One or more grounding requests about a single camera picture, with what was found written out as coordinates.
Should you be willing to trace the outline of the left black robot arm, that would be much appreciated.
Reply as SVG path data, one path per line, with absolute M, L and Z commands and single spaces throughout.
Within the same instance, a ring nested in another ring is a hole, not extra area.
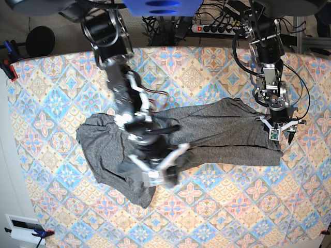
M 285 64 L 281 59 L 284 55 L 281 24 L 278 19 L 264 13 L 263 5 L 254 1 L 249 4 L 242 14 L 241 28 L 235 32 L 232 41 L 233 57 L 242 70 L 255 76 L 253 96 L 258 105 L 268 109 L 268 114 L 260 116 L 260 121 L 264 123 L 269 139 L 280 141 L 283 132 L 286 132 L 288 143 L 291 143 L 298 125 L 306 122 L 303 117 L 293 116 L 294 106 L 290 103 L 287 85 L 282 80 Z M 255 70 L 244 66 L 237 56 L 236 45 L 240 36 L 249 41 Z

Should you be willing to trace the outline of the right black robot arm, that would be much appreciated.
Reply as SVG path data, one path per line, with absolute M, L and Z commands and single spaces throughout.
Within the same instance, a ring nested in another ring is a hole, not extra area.
M 180 125 L 162 128 L 153 120 L 151 102 L 140 76 L 127 61 L 134 53 L 124 22 L 117 9 L 102 9 L 93 18 L 82 21 L 81 27 L 92 45 L 97 66 L 107 74 L 107 87 L 116 103 L 116 125 L 128 134 L 137 153 L 128 156 L 131 165 L 124 169 L 147 187 L 178 184 L 179 168 L 188 143 L 177 146 L 166 141 L 166 135 L 180 130 Z

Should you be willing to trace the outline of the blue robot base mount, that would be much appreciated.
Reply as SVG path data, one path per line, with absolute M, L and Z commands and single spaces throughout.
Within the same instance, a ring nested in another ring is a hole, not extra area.
M 135 17 L 176 16 L 192 17 L 200 8 L 201 0 L 123 0 L 129 12 Z

